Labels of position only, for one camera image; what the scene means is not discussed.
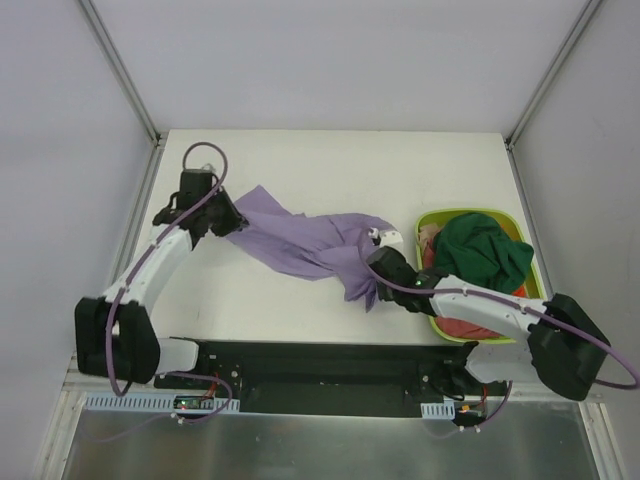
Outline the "purple t shirt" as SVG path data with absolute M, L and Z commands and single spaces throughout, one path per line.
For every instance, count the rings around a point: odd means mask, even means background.
M 248 226 L 227 239 L 272 270 L 308 281 L 335 277 L 344 287 L 344 300 L 364 301 L 370 311 L 377 301 L 377 287 L 360 258 L 375 246 L 361 234 L 371 229 L 391 231 L 385 220 L 361 213 L 307 216 L 293 214 L 257 186 L 235 206 Z

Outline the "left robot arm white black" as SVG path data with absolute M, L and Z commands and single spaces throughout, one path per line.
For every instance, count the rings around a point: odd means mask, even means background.
M 153 218 L 143 251 L 102 295 L 77 303 L 78 370 L 137 384 L 176 371 L 188 388 L 204 387 L 212 367 L 198 356 L 198 344 L 157 337 L 151 313 L 168 280 L 207 233 L 225 237 L 247 225 L 214 172 L 182 171 L 179 190 Z

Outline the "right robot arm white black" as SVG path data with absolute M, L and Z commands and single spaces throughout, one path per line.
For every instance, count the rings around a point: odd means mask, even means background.
M 364 263 L 378 282 L 381 300 L 411 313 L 451 318 L 512 340 L 510 346 L 474 341 L 464 361 L 450 369 L 452 387 L 473 394 L 484 383 L 537 378 L 566 399 L 584 400 L 596 383 L 610 342 L 572 297 L 516 297 L 478 287 L 441 269 L 414 270 L 392 247 Z

